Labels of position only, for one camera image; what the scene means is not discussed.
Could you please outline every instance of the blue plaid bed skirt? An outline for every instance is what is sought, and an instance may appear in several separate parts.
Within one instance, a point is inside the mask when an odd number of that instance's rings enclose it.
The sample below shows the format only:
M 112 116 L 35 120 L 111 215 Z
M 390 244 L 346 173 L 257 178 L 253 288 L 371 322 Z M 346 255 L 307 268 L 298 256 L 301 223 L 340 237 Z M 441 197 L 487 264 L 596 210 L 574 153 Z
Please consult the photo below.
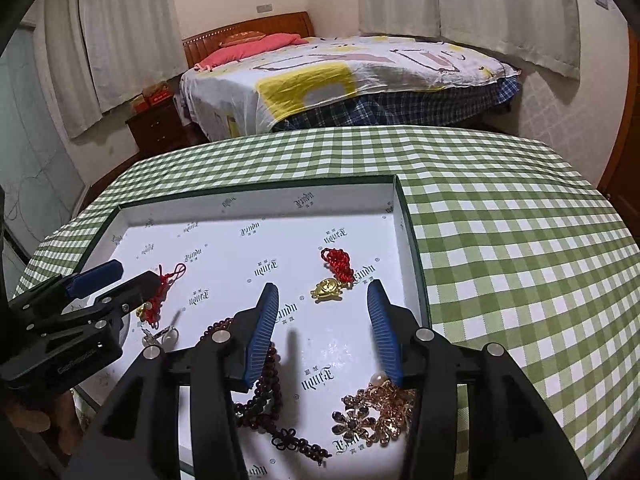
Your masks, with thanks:
M 520 91 L 517 77 L 485 86 L 447 88 L 438 92 L 366 94 L 305 110 L 277 123 L 272 131 L 286 132 L 326 126 L 412 124 L 447 126 L 508 103 Z

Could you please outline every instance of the red tassel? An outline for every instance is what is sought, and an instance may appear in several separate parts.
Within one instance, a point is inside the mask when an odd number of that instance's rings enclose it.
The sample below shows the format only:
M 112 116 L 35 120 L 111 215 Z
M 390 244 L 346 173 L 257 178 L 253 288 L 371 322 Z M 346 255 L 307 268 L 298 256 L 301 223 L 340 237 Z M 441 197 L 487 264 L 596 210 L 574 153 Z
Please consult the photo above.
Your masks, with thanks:
M 348 253 L 342 249 L 325 248 L 320 253 L 320 256 L 329 264 L 336 280 L 343 283 L 353 283 L 353 269 L 349 264 Z
M 140 314 L 141 321 L 146 321 L 149 325 L 155 326 L 155 328 L 158 327 L 158 322 L 160 321 L 160 307 L 162 306 L 162 302 L 166 299 L 166 294 L 169 291 L 169 288 L 174 284 L 175 280 L 184 275 L 187 271 L 187 266 L 183 263 L 177 264 L 174 272 L 170 272 L 169 274 L 162 273 L 162 265 L 158 265 L 158 269 L 160 272 L 160 286 L 158 287 L 156 295 L 149 300 L 151 308 L 143 309 Z

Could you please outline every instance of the hand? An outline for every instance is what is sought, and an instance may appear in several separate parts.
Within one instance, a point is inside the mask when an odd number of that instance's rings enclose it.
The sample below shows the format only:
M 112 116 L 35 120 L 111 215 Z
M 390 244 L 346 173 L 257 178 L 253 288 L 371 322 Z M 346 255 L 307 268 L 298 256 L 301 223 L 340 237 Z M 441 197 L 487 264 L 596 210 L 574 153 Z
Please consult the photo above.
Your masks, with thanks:
M 52 425 L 60 430 L 58 445 L 63 453 L 71 455 L 82 440 L 82 429 L 76 415 L 76 406 L 71 391 L 59 396 L 50 412 L 27 410 L 18 402 L 10 400 L 4 407 L 4 412 L 14 428 L 42 433 Z

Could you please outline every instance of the pillow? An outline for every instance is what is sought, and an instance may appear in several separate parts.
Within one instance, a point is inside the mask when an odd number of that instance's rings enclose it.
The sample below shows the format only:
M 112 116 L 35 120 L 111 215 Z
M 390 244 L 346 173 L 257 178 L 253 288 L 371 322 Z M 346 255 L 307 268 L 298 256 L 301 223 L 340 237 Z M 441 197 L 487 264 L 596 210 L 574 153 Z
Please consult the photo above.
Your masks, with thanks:
M 255 32 L 252 30 L 251 32 L 238 32 L 237 34 L 233 34 L 226 38 L 226 40 L 220 43 L 220 47 L 224 46 L 234 46 L 242 43 L 251 43 L 252 41 L 260 41 L 264 38 L 266 34 L 261 32 Z
M 240 43 L 233 46 L 219 48 L 217 51 L 209 54 L 205 59 L 196 64 L 196 70 L 208 70 L 217 66 L 230 63 L 232 61 L 240 61 L 246 57 L 257 56 L 263 52 L 278 50 L 287 45 L 307 44 L 307 40 L 302 40 L 299 34 L 270 34 L 267 37 L 251 43 Z

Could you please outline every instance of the wooden headboard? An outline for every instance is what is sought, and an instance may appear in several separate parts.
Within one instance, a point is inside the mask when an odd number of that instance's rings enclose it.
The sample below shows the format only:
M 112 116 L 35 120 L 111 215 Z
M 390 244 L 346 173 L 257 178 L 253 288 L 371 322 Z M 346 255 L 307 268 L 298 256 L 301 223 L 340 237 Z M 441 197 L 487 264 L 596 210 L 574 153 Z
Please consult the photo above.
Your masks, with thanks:
M 314 26 L 306 12 L 290 12 L 276 16 L 265 16 L 247 22 L 235 23 L 226 27 L 208 30 L 196 36 L 182 40 L 184 54 L 187 57 L 189 68 L 201 62 L 209 54 L 220 48 L 220 42 L 232 34 L 256 30 L 265 34 L 276 32 L 288 32 L 299 34 L 302 38 L 308 38 L 314 34 Z

